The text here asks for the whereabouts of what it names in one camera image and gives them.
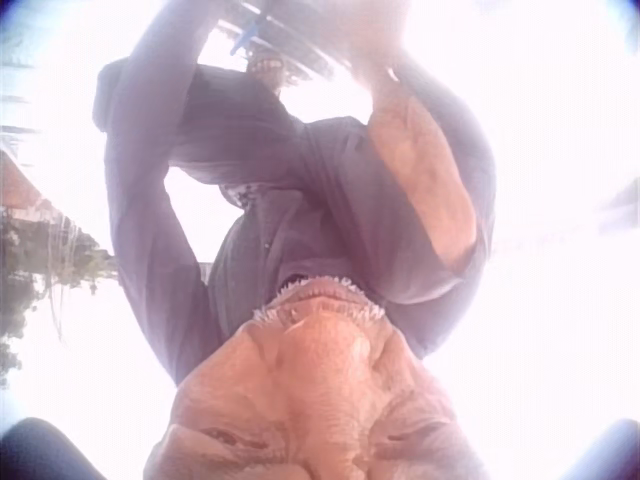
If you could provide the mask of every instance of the tree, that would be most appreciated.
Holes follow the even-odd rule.
[[[54,223],[30,222],[3,212],[1,237],[0,387],[6,385],[9,370],[20,368],[8,342],[22,338],[26,312],[47,295],[51,297],[54,288],[84,284],[95,293],[97,280],[116,278],[113,257],[66,217]],[[60,335],[53,309],[52,314]]]

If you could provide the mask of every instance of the lip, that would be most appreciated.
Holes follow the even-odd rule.
[[[299,287],[293,288],[274,300],[269,307],[281,307],[315,298],[327,298],[339,302],[368,305],[370,302],[361,293],[356,293],[332,278],[314,278]]]

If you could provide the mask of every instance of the elderly man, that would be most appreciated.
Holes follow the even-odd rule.
[[[226,6],[171,0],[105,124],[121,282],[178,385],[146,475],[483,478],[421,363],[488,256],[495,181],[475,121],[401,54],[404,2],[340,15],[368,126],[290,117],[278,59],[197,66]],[[208,284],[164,188],[170,165],[244,209]]]

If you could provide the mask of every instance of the overexposed sky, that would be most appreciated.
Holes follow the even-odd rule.
[[[45,195],[105,246],[95,81],[103,65],[129,54],[161,3],[79,3],[61,21],[33,89],[34,121],[45,133],[21,160],[34,165]],[[471,0],[414,0],[406,47],[487,132],[500,241],[561,227],[640,174],[640,60],[625,50],[610,2],[494,3],[486,13]],[[201,61],[242,68],[227,52],[212,35]],[[349,101],[355,89],[339,77],[283,100],[303,120],[366,120],[366,96]],[[181,172],[166,183],[198,258],[213,260],[239,210]],[[497,480],[553,478],[607,423],[640,419],[639,244],[637,232],[585,237],[494,259],[468,318],[428,360]],[[16,345],[24,369],[12,376],[13,395],[23,411],[68,433],[108,478],[140,478],[173,388],[117,285],[103,285],[97,297],[73,292],[64,315],[65,345],[49,328],[46,304],[29,318],[28,341]]]

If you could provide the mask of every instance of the shirt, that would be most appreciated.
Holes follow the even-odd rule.
[[[454,275],[366,126],[304,124],[250,76],[197,65],[211,5],[172,0],[132,55],[101,72],[94,105],[107,132],[119,278],[159,361],[179,384],[292,276],[350,278],[416,355],[434,351],[475,295],[491,244],[495,171],[473,115],[410,60],[396,68],[443,130],[476,209],[478,242]],[[211,185],[251,186],[206,284],[164,187],[170,166]]]

